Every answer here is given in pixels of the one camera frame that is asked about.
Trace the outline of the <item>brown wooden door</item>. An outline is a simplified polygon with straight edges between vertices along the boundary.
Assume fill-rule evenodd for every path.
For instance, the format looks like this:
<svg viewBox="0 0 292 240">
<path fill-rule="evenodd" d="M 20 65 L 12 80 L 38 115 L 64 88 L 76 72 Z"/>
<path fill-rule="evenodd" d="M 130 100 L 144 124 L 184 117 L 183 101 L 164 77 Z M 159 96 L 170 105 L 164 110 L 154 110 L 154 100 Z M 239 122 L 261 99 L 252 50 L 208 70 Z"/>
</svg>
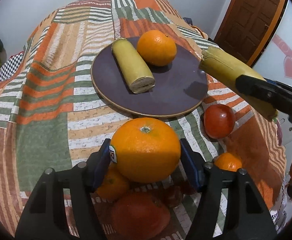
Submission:
<svg viewBox="0 0 292 240">
<path fill-rule="evenodd" d="M 252 66 L 278 26 L 285 5 L 286 0 L 231 0 L 214 42 Z"/>
</svg>

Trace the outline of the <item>orange on plate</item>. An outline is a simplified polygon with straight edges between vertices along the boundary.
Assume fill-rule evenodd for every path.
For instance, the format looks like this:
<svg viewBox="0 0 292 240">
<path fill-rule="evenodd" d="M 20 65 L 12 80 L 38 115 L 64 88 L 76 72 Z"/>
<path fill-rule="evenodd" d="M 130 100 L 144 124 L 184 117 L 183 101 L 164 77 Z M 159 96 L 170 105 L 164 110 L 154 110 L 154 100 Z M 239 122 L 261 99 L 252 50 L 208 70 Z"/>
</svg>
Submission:
<svg viewBox="0 0 292 240">
<path fill-rule="evenodd" d="M 177 54 L 175 41 L 159 30 L 150 30 L 139 38 L 137 51 L 145 62 L 157 67 L 170 64 Z"/>
</svg>

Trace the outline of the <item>small tangerine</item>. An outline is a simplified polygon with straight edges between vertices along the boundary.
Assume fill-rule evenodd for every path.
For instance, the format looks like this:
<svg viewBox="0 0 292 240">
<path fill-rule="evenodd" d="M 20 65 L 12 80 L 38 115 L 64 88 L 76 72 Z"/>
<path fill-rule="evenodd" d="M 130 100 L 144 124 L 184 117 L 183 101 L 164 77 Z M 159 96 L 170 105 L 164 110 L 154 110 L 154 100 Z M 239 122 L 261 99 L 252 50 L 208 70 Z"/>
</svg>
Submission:
<svg viewBox="0 0 292 240">
<path fill-rule="evenodd" d="M 111 163 L 103 178 L 97 194 L 100 198 L 113 202 L 128 192 L 130 181 L 124 177 L 117 169 L 115 163 Z"/>
<path fill-rule="evenodd" d="M 222 170 L 236 172 L 242 168 L 242 161 L 236 155 L 225 152 L 214 159 L 214 165 Z"/>
</svg>

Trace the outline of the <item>banana piece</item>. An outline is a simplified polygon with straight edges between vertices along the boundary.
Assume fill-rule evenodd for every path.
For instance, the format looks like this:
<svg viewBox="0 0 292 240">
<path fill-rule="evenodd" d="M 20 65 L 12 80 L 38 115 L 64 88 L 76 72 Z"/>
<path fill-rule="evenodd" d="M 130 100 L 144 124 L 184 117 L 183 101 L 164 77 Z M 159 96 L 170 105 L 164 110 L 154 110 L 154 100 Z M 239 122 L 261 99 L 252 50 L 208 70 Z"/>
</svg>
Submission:
<svg viewBox="0 0 292 240">
<path fill-rule="evenodd" d="M 210 46 L 207 50 L 202 51 L 199 68 L 243 98 L 266 120 L 272 121 L 278 116 L 278 111 L 270 103 L 244 95 L 235 87 L 235 80 L 240 75 L 251 76 L 265 81 L 258 72 L 254 71 L 242 61 L 220 48 Z"/>
<path fill-rule="evenodd" d="M 140 94 L 154 87 L 155 80 L 150 68 L 130 41 L 119 38 L 111 48 L 130 91 Z"/>
</svg>

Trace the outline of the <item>dark purple round plate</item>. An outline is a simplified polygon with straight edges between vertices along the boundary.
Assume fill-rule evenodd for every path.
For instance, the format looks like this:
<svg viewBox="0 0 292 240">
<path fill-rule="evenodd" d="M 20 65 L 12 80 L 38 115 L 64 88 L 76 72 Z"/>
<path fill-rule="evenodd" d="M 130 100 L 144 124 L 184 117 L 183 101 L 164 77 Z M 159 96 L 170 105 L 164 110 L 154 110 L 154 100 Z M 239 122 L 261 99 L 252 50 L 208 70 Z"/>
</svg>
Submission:
<svg viewBox="0 0 292 240">
<path fill-rule="evenodd" d="M 118 109 L 140 116 L 170 118 L 193 111 L 205 98 L 208 77 L 199 63 L 189 50 L 177 46 L 171 64 L 149 67 L 156 81 L 154 87 L 134 94 L 122 76 L 111 46 L 107 46 L 95 57 L 91 77 L 95 91 Z"/>
</svg>

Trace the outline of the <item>large orange with sticker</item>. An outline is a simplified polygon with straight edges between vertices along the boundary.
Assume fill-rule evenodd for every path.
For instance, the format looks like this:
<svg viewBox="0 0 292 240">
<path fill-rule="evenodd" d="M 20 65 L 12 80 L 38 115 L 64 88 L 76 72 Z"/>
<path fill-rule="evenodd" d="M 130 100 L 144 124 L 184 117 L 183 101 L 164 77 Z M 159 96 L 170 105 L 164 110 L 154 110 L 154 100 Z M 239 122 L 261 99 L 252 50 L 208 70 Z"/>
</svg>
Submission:
<svg viewBox="0 0 292 240">
<path fill-rule="evenodd" d="M 165 180 L 178 166 L 181 144 L 176 132 L 154 118 L 136 118 L 120 126 L 111 138 L 111 160 L 130 181 Z"/>
</svg>

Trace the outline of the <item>large red tomato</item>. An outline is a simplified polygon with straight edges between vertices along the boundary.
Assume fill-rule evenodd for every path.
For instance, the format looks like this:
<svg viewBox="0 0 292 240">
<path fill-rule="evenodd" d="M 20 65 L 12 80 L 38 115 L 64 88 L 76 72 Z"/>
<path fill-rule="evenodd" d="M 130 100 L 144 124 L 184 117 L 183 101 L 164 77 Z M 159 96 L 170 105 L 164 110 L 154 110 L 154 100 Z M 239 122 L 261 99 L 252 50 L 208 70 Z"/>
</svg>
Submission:
<svg viewBox="0 0 292 240">
<path fill-rule="evenodd" d="M 125 239 L 151 239 L 168 226 L 170 211 L 152 194 L 133 192 L 113 204 L 111 221 Z"/>
</svg>

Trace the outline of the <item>white wardrobe sliding door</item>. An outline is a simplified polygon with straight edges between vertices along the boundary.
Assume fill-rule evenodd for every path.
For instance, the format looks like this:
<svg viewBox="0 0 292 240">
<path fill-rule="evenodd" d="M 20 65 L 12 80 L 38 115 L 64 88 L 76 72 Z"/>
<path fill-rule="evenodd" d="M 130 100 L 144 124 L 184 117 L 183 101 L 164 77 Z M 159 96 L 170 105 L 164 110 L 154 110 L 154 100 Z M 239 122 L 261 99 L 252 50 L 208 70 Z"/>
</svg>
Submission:
<svg viewBox="0 0 292 240">
<path fill-rule="evenodd" d="M 264 78 L 292 87 L 292 2 L 288 1 L 283 17 L 266 49 L 253 69 Z"/>
</svg>

